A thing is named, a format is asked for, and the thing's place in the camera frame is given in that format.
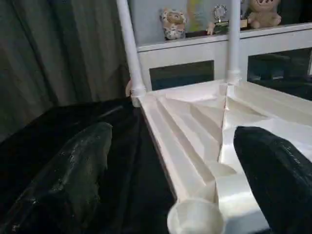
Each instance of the white cup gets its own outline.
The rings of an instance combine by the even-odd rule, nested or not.
[[[204,199],[176,203],[168,214],[170,234],[224,234],[225,222],[219,208]]]

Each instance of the white 3d-printed board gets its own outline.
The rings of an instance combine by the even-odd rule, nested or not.
[[[312,102],[298,97],[216,80],[153,91],[140,102],[177,203],[215,203],[231,225],[225,233],[268,227],[235,153],[237,126],[262,127],[312,159]]]

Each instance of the white cabinet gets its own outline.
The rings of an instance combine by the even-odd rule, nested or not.
[[[312,23],[249,30],[240,33],[240,69],[247,80],[250,56],[312,48]],[[227,71],[228,36],[207,36],[164,41],[138,46],[142,75],[152,90],[150,69],[179,64],[213,61],[214,79],[224,79]],[[307,74],[312,75],[311,60]]]

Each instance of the glass cabinet door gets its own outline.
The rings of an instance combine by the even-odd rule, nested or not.
[[[312,100],[311,48],[249,56],[247,80]]]
[[[312,22],[311,0],[282,0],[277,8],[281,25]]]
[[[214,61],[150,69],[152,90],[214,80]]]

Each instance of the plush doll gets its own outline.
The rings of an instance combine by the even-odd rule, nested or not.
[[[252,28],[264,28],[277,26],[281,17],[274,11],[280,0],[250,0],[252,12],[248,17],[248,23]]]
[[[166,39],[175,40],[185,36],[186,17],[182,12],[165,8],[161,11],[160,20]]]

